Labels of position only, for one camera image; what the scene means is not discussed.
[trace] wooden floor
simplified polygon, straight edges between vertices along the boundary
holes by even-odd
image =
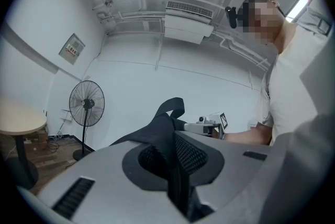
[[[32,162],[38,170],[38,181],[36,185],[30,190],[33,194],[37,194],[40,189],[47,184],[51,179],[63,172],[65,168],[75,162],[72,153],[75,150],[81,149],[81,145],[73,138],[61,138],[56,141],[59,148],[56,152],[53,146],[50,149],[47,147],[41,149],[35,147],[26,147],[27,159]],[[9,155],[9,157],[17,155],[16,150]]]

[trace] ceiling light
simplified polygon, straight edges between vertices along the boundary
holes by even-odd
[[[295,17],[300,13],[301,10],[304,9],[306,4],[308,3],[308,0],[299,0],[297,4],[292,8],[291,12],[286,17],[286,20],[288,22],[291,22]]]

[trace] round table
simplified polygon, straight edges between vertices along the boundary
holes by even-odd
[[[42,113],[20,102],[0,98],[0,134],[15,139],[17,158],[9,158],[6,164],[17,185],[31,189],[37,182],[36,166],[27,160],[23,135],[41,129],[47,122]]]

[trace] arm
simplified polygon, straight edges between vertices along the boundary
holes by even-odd
[[[246,144],[268,144],[271,140],[272,127],[257,123],[255,128],[240,133],[227,133],[225,140]]]

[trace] table top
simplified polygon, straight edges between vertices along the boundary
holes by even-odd
[[[0,133],[4,135],[25,135],[41,129],[47,122],[47,118],[41,112],[33,108],[0,97]]]

